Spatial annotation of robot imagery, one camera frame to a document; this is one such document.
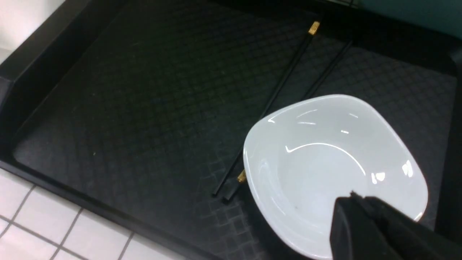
chopsticks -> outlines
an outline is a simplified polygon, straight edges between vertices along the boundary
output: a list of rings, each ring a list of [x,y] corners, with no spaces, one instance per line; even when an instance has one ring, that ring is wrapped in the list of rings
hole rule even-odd
[[[278,94],[281,91],[282,87],[287,82],[287,79],[289,78],[289,76],[292,74],[293,69],[297,65],[300,58],[302,57],[302,54],[305,52],[306,48],[311,43],[311,40],[313,39],[313,36],[316,34],[320,24],[321,24],[320,21],[315,21],[311,25],[310,29],[308,30],[308,33],[306,34],[305,38],[303,39],[303,42],[300,44],[297,52],[293,56],[291,62],[289,63],[289,65],[285,69],[285,71],[284,71],[282,77],[280,78],[278,84],[274,88],[273,94],[269,98],[269,100],[268,100],[268,102],[267,102],[267,104],[265,106],[265,109],[263,109],[263,112],[261,113],[260,118],[258,120],[265,117],[266,113],[268,113],[269,108],[271,107],[273,102],[276,100],[276,97],[278,96]],[[239,152],[237,153],[237,155],[234,157],[233,162],[231,163],[231,165],[228,167],[226,172],[221,177],[220,182],[218,183],[217,187],[215,188],[215,190],[212,193],[213,196],[216,196],[218,194],[221,187],[223,187],[223,184],[228,179],[228,176],[230,175],[230,173],[233,171],[234,167],[236,166],[237,161],[239,160],[239,158],[242,157],[242,149],[243,149],[243,144],[242,144],[241,148],[239,149]]]
[[[342,57],[345,55],[345,53],[350,49],[350,47],[353,44],[353,39],[348,41],[340,50],[340,52],[334,57],[334,59],[329,63],[329,65],[326,67],[326,69],[319,75],[319,77],[316,79],[316,81],[311,85],[311,87],[308,89],[308,91],[303,95],[301,101],[310,98],[314,95],[316,90],[319,89],[319,87],[323,84],[323,82],[326,80],[327,76],[333,71],[335,66],[339,63],[339,61],[342,59]],[[229,184],[229,189],[226,192],[226,194],[223,196],[223,199],[225,201],[230,201],[233,196],[237,193],[239,190],[239,187],[241,186],[242,183],[246,181],[247,177],[245,174],[245,170],[241,172],[241,174],[230,181]]]

tray rim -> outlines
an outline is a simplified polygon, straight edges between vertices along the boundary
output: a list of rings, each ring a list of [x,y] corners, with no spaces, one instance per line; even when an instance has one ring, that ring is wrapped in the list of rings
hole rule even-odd
[[[30,77],[30,71],[34,66],[38,66],[41,63],[44,63],[47,58],[53,58],[56,56],[56,53],[49,53],[51,47],[65,49],[68,48],[70,43],[63,42],[64,40],[69,40],[73,37],[79,36],[80,34],[85,34],[85,41],[72,43],[77,44],[79,50],[82,52],[98,37],[102,30],[109,24],[114,16],[117,15],[118,11],[126,3],[127,0],[66,0],[32,35],[29,37],[14,53],[7,58],[0,65],[0,122],[10,122],[11,119],[11,108],[14,108],[12,100],[15,100],[17,95],[24,95],[25,90],[19,89],[23,87],[24,84],[27,85],[28,81],[24,81],[24,77]],[[108,5],[112,5],[112,8],[109,11],[106,11],[104,18],[99,18],[95,15],[98,10],[103,10],[103,8]],[[335,24],[338,19],[345,19],[349,22],[344,24],[361,24],[364,19],[374,19],[377,20],[380,24],[392,24],[393,26],[403,27],[402,22],[397,22],[388,18],[383,18],[375,14],[368,13],[361,10],[348,10],[347,7],[339,6],[337,4],[328,3],[328,2],[318,2],[318,1],[309,1],[308,4],[303,4],[303,8],[311,8],[310,10],[321,10],[325,12],[325,19],[328,20],[329,17],[335,17],[330,20],[330,23]],[[77,25],[90,25],[94,22],[98,22],[98,29],[90,33],[76,31],[75,26]],[[56,27],[56,24],[62,24],[61,27]],[[404,26],[414,29],[414,30],[424,30],[413,25],[404,24]],[[45,39],[42,40],[41,44],[36,44],[37,39],[40,36],[46,35]],[[442,52],[449,51],[451,44],[443,44]],[[78,57],[69,57],[67,58],[66,65],[64,66],[63,73],[65,74],[66,66],[72,66],[75,58]],[[63,75],[57,75],[54,78],[50,78],[44,81],[45,83],[59,81]],[[446,186],[449,189],[455,190],[456,187],[454,184],[450,183],[462,183],[462,176],[456,176],[452,174],[457,169],[462,168],[462,161],[457,160],[460,152],[457,152],[453,146],[450,145],[450,140],[460,140],[462,139],[461,134],[453,130],[455,118],[462,117],[462,105],[457,105],[462,103],[462,90],[461,90],[461,75],[457,78],[458,87],[456,90],[456,99],[455,105],[453,108],[453,117],[451,120],[451,131],[449,133],[448,149],[446,151],[445,157],[445,166],[443,172],[443,183],[446,183]],[[45,86],[41,89],[41,95],[38,97],[33,97],[34,104],[39,104],[41,102],[41,96],[46,95],[51,89],[52,86]],[[12,156],[12,146],[11,140],[14,137],[15,132],[21,126],[21,124],[27,119],[29,114],[32,111],[24,112],[24,115],[20,116],[18,121],[13,122],[11,125],[8,125],[7,128],[0,128],[0,168],[11,172],[14,175],[17,175],[37,186],[40,186],[52,193],[57,194],[79,206],[82,206],[102,217],[109,219],[110,221],[115,222],[118,225],[121,225],[129,230],[132,230],[140,235],[143,235],[156,243],[159,243],[162,246],[165,246],[169,249],[176,251],[179,254],[186,256],[187,258],[195,260],[211,260],[211,259],[220,259],[218,256],[208,253],[202,249],[199,249],[195,246],[192,246],[187,241],[178,239],[160,229],[157,229],[151,225],[143,223],[136,218],[125,214],[121,211],[118,211],[112,207],[109,207],[96,199],[93,199],[75,189],[72,189],[62,183],[59,183],[50,177],[42,174],[38,171],[35,171],[19,162],[17,162]],[[441,198],[448,198],[448,195],[442,194]],[[460,194],[459,200],[462,202],[462,194]],[[462,203],[459,205],[459,211],[462,211]],[[453,226],[450,230],[445,230],[442,227],[447,219],[453,221],[453,225],[461,227],[460,229]],[[462,230],[462,220],[456,221],[453,216],[450,216],[447,210],[438,208],[438,218],[436,230],[440,231],[441,234],[446,237],[459,239],[458,242],[462,242],[462,232],[461,234],[454,234],[454,230]]]

textured tray surface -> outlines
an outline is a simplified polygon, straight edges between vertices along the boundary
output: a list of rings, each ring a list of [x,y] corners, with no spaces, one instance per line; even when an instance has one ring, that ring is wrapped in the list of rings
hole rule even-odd
[[[287,14],[131,2],[22,128],[15,158],[223,259],[301,258],[248,187],[228,205],[210,197],[313,21]],[[316,35],[271,111],[299,101],[342,46]],[[455,84],[352,49],[316,95],[350,94],[377,108],[436,202]],[[430,204],[429,226],[435,212]]]

white tile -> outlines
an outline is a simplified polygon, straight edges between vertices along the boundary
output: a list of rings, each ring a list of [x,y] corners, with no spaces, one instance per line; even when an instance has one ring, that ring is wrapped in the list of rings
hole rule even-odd
[[[3,219],[0,219],[0,234],[5,230],[6,226],[8,226],[8,222]]]
[[[0,169],[0,215],[11,219],[32,184]]]
[[[10,50],[0,48],[0,64],[12,53]]]
[[[15,226],[0,239],[0,259],[49,260],[55,250],[56,247]]]
[[[122,260],[184,260],[175,252],[158,245],[140,235],[135,235],[128,245]]]
[[[84,210],[64,247],[90,260],[117,260],[130,232]]]
[[[59,244],[78,211],[77,205],[37,187],[27,198],[15,222]]]
[[[79,259],[69,254],[68,252],[60,250],[55,257],[55,260],[79,260]]]
[[[0,0],[0,48],[15,50],[64,0]]]

black chopstick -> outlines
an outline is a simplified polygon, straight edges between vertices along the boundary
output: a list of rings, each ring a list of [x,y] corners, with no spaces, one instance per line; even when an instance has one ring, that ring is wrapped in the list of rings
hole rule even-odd
[[[276,100],[276,97],[278,96],[279,92],[281,91],[282,87],[286,84],[287,82],[287,79],[289,78],[289,76],[292,74],[292,71],[293,69],[295,68],[295,66],[298,64],[298,61],[300,60],[300,58],[302,57],[303,53],[305,52],[306,48],[308,47],[308,45],[311,43],[311,40],[313,39],[314,35],[316,34],[316,31],[319,27],[319,24],[320,24],[320,21],[315,21],[313,23],[313,25],[310,27],[310,29],[308,30],[305,38],[303,39],[303,42],[300,44],[300,46],[298,47],[298,50],[297,52],[295,53],[295,55],[293,56],[291,62],[289,63],[289,65],[287,66],[287,68],[285,69],[284,71],[284,74],[282,75],[282,77],[280,78],[278,84],[276,85],[276,87],[274,88],[273,90],[273,94],[271,95],[271,97],[269,98],[266,106],[265,106],[265,109],[263,110],[263,112],[261,113],[261,116],[258,120],[262,119],[263,117],[265,117],[266,113],[268,113],[268,110],[269,108],[271,107],[271,105],[273,104],[273,102]],[[239,158],[242,157],[242,149],[243,149],[243,145],[240,147],[239,149],[239,152],[237,153],[236,157],[234,157],[234,160],[233,162],[231,163],[231,165],[229,166],[229,168],[227,169],[227,171],[223,174],[223,176],[221,177],[221,180],[220,182],[218,183],[217,187],[215,188],[215,190],[213,191],[212,195],[213,196],[216,196],[218,194],[218,192],[220,191],[221,187],[223,187],[223,184],[226,182],[226,180],[228,179],[228,176],[230,175],[231,171],[233,171],[234,167],[236,166],[236,163],[237,161],[239,160]]]

